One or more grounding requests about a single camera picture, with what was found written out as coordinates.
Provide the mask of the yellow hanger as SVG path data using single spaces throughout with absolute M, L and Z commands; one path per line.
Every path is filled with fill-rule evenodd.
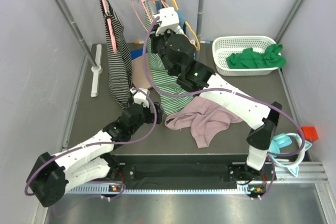
M 193 30 L 193 28 L 191 27 L 191 25 L 189 24 L 189 22 L 187 21 L 185 15 L 183 14 L 182 10 L 179 8 L 176 0 L 168 0 L 171 2 L 171 4 L 173 5 L 173 7 L 175 8 L 175 11 L 177 12 L 178 16 L 179 16 L 179 20 L 180 20 L 180 27 L 182 28 L 184 34 L 186 37 L 188 37 L 188 33 L 187 31 L 190 31 L 192 36 L 194 37 L 194 40 L 190 39 L 190 42 L 194 44 L 196 51 L 200 51 L 200 41 L 196 35 L 196 32 Z

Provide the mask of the pink tank top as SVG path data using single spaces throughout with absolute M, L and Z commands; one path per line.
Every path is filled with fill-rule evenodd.
M 165 126 L 170 130 L 190 128 L 197 147 L 206 148 L 217 133 L 227 130 L 233 123 L 242 121 L 221 105 L 202 97 L 195 97 L 181 111 L 168 115 Z

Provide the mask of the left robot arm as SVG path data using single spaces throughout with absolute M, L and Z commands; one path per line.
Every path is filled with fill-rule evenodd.
M 127 144 L 143 124 L 160 124 L 162 114 L 158 102 L 154 103 L 153 111 L 143 104 L 132 103 L 90 139 L 67 151 L 39 155 L 26 180 L 30 194 L 43 207 L 50 207 L 79 185 L 101 178 L 116 179 L 119 164 L 110 152 Z

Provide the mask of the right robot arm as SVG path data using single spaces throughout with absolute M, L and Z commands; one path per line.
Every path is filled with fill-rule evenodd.
M 279 122 L 281 104 L 263 105 L 226 82 L 207 65 L 194 59 L 195 48 L 181 34 L 150 35 L 150 51 L 158 54 L 169 76 L 186 92 L 213 101 L 250 126 L 245 174 L 252 180 L 264 174 L 271 140 Z

